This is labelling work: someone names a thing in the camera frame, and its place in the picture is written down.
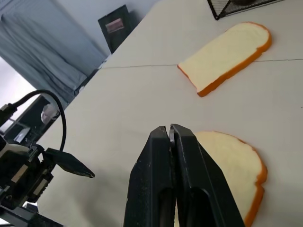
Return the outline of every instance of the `gray curtain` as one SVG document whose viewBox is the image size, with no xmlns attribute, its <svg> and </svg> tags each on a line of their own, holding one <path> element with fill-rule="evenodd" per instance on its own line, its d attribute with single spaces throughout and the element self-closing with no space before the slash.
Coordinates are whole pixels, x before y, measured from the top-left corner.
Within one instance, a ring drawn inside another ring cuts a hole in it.
<svg viewBox="0 0 303 227">
<path fill-rule="evenodd" d="M 66 107 L 106 56 L 50 0 L 2 0 L 0 7 L 0 56 Z"/>
</svg>

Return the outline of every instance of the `white bread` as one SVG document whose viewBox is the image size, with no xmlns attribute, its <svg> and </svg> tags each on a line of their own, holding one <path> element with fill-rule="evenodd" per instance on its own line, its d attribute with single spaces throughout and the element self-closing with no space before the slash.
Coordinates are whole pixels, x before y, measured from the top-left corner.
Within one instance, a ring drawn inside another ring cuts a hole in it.
<svg viewBox="0 0 303 227">
<path fill-rule="evenodd" d="M 243 22 L 228 29 L 178 65 L 203 97 L 256 60 L 271 46 L 262 25 Z"/>
<path fill-rule="evenodd" d="M 221 168 L 246 227 L 250 227 L 263 198 L 267 169 L 256 150 L 242 140 L 216 131 L 196 138 Z"/>
</svg>

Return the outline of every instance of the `black cable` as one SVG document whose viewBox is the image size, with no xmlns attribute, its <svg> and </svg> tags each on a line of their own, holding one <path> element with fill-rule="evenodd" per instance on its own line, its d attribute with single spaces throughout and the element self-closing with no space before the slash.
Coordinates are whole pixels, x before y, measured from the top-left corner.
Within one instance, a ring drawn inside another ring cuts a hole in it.
<svg viewBox="0 0 303 227">
<path fill-rule="evenodd" d="M 33 96 L 38 95 L 38 94 L 47 94 L 47 95 L 50 95 L 56 101 L 56 103 L 57 103 L 57 105 L 59 107 L 59 111 L 60 111 L 61 118 L 62 118 L 62 128 L 63 128 L 60 151 L 63 151 L 64 145 L 65 145 L 65 141 L 66 141 L 66 118 L 65 118 L 65 113 L 64 113 L 62 104 L 61 104 L 59 98 L 53 92 L 48 91 L 48 90 L 33 91 L 33 92 L 28 93 L 26 96 L 24 96 L 22 99 L 20 99 L 19 101 L 15 102 L 12 105 L 13 105 L 14 108 L 17 108 L 17 107 L 21 106 L 22 104 L 24 104 L 30 98 L 32 98 Z"/>
</svg>

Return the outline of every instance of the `black wire mesh basket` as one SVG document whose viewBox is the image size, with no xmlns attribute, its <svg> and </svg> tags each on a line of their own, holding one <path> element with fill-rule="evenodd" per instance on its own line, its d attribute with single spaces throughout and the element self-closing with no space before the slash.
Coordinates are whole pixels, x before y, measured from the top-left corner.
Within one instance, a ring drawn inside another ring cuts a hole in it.
<svg viewBox="0 0 303 227">
<path fill-rule="evenodd" d="M 216 20 L 282 0 L 207 0 Z"/>
</svg>

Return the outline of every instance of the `white table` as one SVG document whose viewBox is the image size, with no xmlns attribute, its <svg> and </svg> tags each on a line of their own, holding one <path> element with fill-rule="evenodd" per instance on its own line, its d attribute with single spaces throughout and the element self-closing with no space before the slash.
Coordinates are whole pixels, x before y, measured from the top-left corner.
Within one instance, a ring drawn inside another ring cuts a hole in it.
<svg viewBox="0 0 303 227">
<path fill-rule="evenodd" d="M 258 61 L 303 59 L 302 0 L 285 0 L 216 21 L 207 0 L 158 2 L 104 67 L 177 65 L 243 21 L 266 26 L 273 46 Z"/>
</svg>

